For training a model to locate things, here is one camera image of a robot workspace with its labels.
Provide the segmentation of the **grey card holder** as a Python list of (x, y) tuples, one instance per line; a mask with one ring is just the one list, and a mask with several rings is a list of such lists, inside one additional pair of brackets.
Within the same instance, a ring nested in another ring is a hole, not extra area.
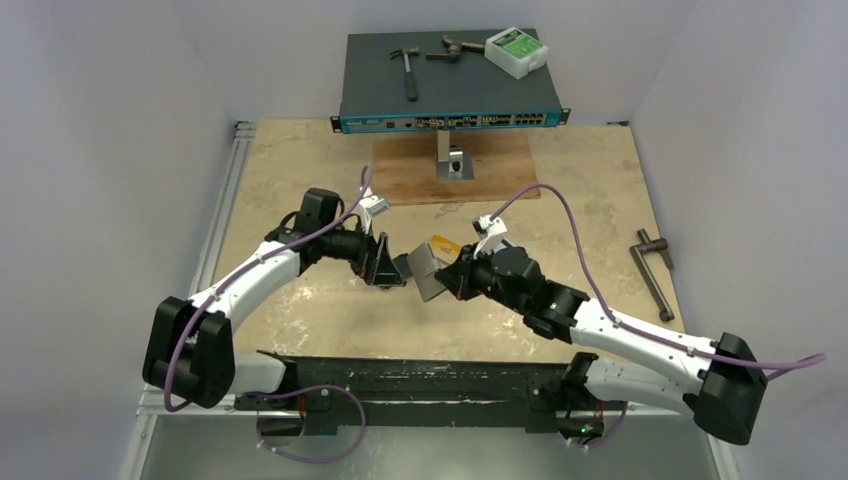
[(447, 290), (437, 278), (441, 264), (429, 243), (421, 243), (407, 257), (408, 266), (423, 302), (429, 302)]

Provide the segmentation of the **orange credit card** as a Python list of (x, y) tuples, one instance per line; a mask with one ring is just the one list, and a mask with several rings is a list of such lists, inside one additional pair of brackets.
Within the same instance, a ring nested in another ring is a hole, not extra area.
[(442, 263), (451, 264), (460, 255), (461, 246), (443, 236), (433, 235), (428, 243), (434, 256)]

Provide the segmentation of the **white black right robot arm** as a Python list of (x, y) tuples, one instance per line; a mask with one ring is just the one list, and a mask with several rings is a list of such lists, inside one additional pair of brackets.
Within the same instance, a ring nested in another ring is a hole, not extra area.
[(564, 376), (561, 392), (576, 407), (592, 400), (635, 402), (690, 416), (703, 431), (747, 445), (768, 380), (741, 337), (717, 340), (667, 330), (604, 308), (587, 293), (548, 279), (522, 247), (479, 258), (466, 246), (434, 278), (459, 301), (484, 296), (519, 314), (535, 334), (611, 353)]

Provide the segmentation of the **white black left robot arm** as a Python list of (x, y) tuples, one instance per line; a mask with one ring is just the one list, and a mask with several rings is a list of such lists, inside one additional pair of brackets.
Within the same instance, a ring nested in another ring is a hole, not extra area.
[(372, 227), (388, 207), (368, 187), (351, 209), (333, 191), (309, 189), (300, 208), (235, 270), (188, 299), (170, 296), (157, 306), (143, 381), (203, 408), (228, 394), (258, 394), (275, 409), (292, 405), (298, 382), (286, 374), (286, 360), (271, 353), (236, 354), (235, 333), (268, 297), (322, 259), (347, 262), (369, 286), (404, 286), (408, 276), (390, 254), (387, 234)]

